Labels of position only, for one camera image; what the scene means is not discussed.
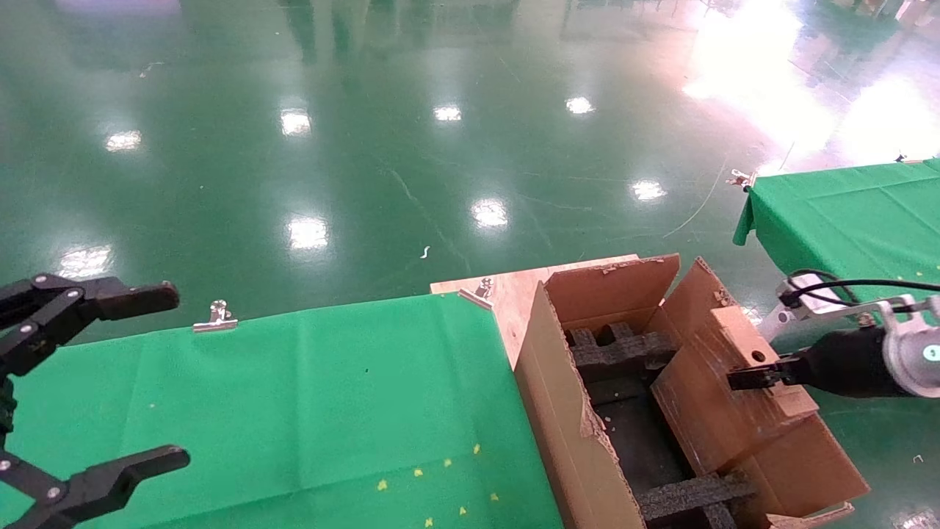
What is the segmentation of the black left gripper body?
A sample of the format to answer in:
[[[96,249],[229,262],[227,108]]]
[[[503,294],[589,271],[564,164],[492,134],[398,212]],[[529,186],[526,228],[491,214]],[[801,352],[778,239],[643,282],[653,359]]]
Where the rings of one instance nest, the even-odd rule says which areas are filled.
[[[17,400],[14,396],[15,385],[7,377],[1,383],[1,439],[4,441],[13,432]]]

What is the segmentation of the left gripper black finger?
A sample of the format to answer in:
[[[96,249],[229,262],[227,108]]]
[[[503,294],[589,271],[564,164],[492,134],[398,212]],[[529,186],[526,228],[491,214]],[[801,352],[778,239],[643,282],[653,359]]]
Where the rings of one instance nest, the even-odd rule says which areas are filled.
[[[74,528],[124,509],[143,481],[183,469],[191,458],[184,448],[164,445],[87,467],[67,480],[6,450],[1,462],[2,482],[34,500],[7,528]]]
[[[70,280],[40,274],[1,290],[1,372],[28,375],[86,327],[178,308],[179,292],[169,281],[127,286],[119,278]]]

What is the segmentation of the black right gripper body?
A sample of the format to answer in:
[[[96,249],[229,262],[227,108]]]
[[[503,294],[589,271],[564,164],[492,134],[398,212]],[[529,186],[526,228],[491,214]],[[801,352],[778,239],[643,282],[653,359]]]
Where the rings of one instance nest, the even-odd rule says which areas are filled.
[[[789,355],[797,382],[848,398],[900,397],[902,388],[884,361],[880,327],[837,329]]]

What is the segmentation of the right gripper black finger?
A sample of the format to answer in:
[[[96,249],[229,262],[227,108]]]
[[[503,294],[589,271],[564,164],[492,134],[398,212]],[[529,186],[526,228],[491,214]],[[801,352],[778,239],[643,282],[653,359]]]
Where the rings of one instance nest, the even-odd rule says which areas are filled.
[[[726,375],[726,381],[733,391],[772,388],[778,383],[793,386],[799,384],[797,378],[800,365],[801,359],[779,359],[772,364],[731,370]]]

